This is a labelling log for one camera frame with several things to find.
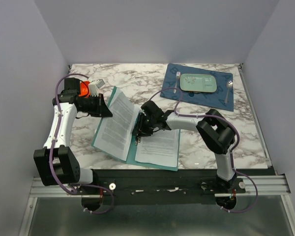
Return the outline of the teal plastic file folder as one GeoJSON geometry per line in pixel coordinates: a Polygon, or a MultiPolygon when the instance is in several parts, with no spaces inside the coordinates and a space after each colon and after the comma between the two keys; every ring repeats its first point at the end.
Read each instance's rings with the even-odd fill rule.
{"type": "Polygon", "coordinates": [[[137,145],[135,145],[135,136],[132,135],[131,145],[130,145],[130,149],[129,149],[129,152],[128,152],[127,160],[126,160],[125,163],[126,164],[130,164],[130,165],[137,165],[137,166],[149,167],[147,165],[137,164],[135,162],[134,159],[135,159],[135,155],[136,155],[136,150],[137,150],[137,145]]]}

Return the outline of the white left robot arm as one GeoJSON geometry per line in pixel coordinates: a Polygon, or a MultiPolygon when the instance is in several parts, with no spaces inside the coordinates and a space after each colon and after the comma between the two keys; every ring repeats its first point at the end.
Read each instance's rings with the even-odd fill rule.
{"type": "Polygon", "coordinates": [[[110,118],[113,114],[99,92],[104,81],[82,81],[80,76],[73,73],[60,80],[64,89],[55,89],[50,133],[43,148],[34,151],[33,158],[45,186],[82,184],[88,194],[94,194],[99,189],[98,180],[93,178],[92,170],[80,167],[69,147],[72,127],[79,112],[96,118],[110,118]]]}

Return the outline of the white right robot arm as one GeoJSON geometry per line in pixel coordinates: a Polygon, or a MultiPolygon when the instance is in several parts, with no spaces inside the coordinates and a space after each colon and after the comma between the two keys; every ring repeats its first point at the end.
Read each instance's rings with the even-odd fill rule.
{"type": "Polygon", "coordinates": [[[215,109],[205,114],[178,114],[175,110],[163,111],[149,100],[141,106],[132,135],[136,142],[160,130],[187,130],[198,132],[207,148],[215,155],[217,189],[223,193],[234,187],[236,171],[232,145],[238,134],[235,128],[215,109]]]}

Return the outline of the printed paper sheets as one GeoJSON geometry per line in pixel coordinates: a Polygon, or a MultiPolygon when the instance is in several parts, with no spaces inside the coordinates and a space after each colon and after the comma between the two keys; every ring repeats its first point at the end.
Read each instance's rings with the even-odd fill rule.
{"type": "Polygon", "coordinates": [[[114,87],[108,108],[113,116],[100,120],[92,146],[126,162],[140,107],[133,104],[119,88],[114,87]]]}

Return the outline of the printed paper stack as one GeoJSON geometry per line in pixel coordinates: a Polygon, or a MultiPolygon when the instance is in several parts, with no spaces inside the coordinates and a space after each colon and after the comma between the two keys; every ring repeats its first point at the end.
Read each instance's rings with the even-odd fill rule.
{"type": "Polygon", "coordinates": [[[142,137],[137,144],[135,162],[151,168],[177,171],[180,131],[160,130],[152,136],[142,137]]]}

